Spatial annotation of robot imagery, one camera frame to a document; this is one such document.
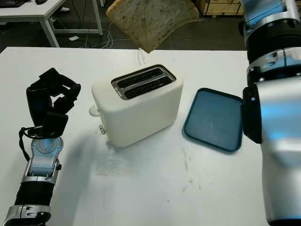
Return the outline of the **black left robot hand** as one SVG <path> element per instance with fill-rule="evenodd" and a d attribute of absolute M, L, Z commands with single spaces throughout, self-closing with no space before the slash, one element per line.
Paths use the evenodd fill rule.
<path fill-rule="evenodd" d="M 30 115 L 35 126 L 41 126 L 47 113 L 66 115 L 80 93 L 81 85 L 50 68 L 26 89 Z"/>

